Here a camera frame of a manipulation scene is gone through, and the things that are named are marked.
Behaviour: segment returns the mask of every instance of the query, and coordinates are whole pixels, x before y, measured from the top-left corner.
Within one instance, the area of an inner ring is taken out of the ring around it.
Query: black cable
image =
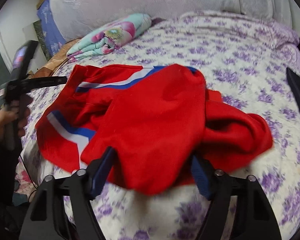
[[[34,191],[32,191],[31,193],[30,193],[30,195],[29,195],[29,197],[28,197],[28,202],[30,202],[30,197],[31,197],[31,195],[34,193],[34,192],[36,192],[37,190],[35,189]]]
[[[26,167],[26,165],[25,165],[25,162],[23,161],[23,158],[21,157],[21,155],[20,155],[20,158],[21,158],[21,160],[22,160],[22,163],[23,163],[24,168],[26,169],[26,172],[28,173],[28,176],[29,176],[29,179],[30,179],[31,182],[32,182],[32,185],[33,185],[33,186],[35,187],[35,189],[37,190],[38,188],[37,188],[37,186],[34,184],[33,180],[31,179],[30,174],[29,174],[29,172],[28,172],[28,169],[27,169],[27,167]]]

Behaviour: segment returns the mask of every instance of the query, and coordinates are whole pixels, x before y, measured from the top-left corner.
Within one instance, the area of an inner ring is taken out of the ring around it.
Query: white stripe
[[[121,85],[126,85],[129,84],[130,82],[139,79],[139,78],[144,78],[151,70],[153,70],[154,67],[147,67],[143,68],[135,73],[133,73],[128,79],[118,81],[118,82],[113,82],[113,83],[107,83],[107,84],[99,84],[99,83],[89,83],[89,82],[82,82],[79,87],[82,88],[101,88],[105,86],[121,86]]]
[[[47,115],[48,121],[51,123],[53,128],[56,129],[56,131],[66,140],[73,142],[77,144],[78,147],[78,153],[79,153],[79,167],[80,169],[86,169],[87,165],[81,161],[80,156],[82,154],[82,151],[89,143],[89,138],[86,136],[83,136],[81,134],[72,134],[69,133],[58,121],[58,119],[54,116],[53,113],[49,113]]]

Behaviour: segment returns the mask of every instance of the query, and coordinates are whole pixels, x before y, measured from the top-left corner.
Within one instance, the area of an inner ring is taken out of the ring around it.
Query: purple floral blanket
[[[199,69],[210,89],[219,90],[224,102],[246,113],[263,116],[271,129],[274,147],[249,166],[234,173],[254,174],[265,191],[288,240],[300,223],[300,114],[287,84],[285,68],[300,73],[296,33],[274,21],[222,13],[187,13],[163,21],[113,53],[88,57],[80,65],[168,65],[178,63]],[[70,75],[74,63],[62,66],[57,75]],[[23,156],[35,167],[39,183],[44,176],[69,176],[43,160],[38,153],[34,125],[55,100],[63,86],[35,90]],[[69,198],[66,212],[73,214]],[[231,200],[222,239],[230,236],[236,208]],[[91,202],[106,239],[194,239],[209,207],[193,185],[171,188],[153,197],[106,184]]]

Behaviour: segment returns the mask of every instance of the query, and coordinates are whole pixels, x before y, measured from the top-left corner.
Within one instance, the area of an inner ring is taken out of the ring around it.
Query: silver bolt
[[[78,176],[82,176],[84,174],[86,174],[86,170],[85,169],[80,169],[80,170],[77,171],[77,175]]]
[[[52,180],[52,179],[53,179],[52,175],[47,175],[47,176],[44,177],[44,181],[47,181],[47,182]]]
[[[257,180],[257,178],[256,178],[255,176],[253,176],[253,175],[249,175],[249,176],[247,177],[247,179],[248,179],[249,181],[252,181],[252,182],[254,182],[254,181]]]
[[[223,170],[217,169],[214,171],[214,174],[217,176],[223,176],[225,172]]]

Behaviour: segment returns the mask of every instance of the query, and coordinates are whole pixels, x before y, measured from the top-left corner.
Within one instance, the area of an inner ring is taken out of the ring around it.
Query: red fabric
[[[75,92],[82,81],[117,82],[140,69],[77,65],[36,125],[42,155],[69,172],[79,168],[76,145],[62,138],[47,120],[47,114],[56,109],[72,126],[97,131],[83,150],[82,161],[89,164],[101,157],[107,146],[114,147],[119,161],[108,180],[147,195],[192,183],[186,161],[194,149],[215,168],[230,172],[272,147],[262,117],[222,103],[218,91],[205,90],[199,71],[177,64],[127,89]]]

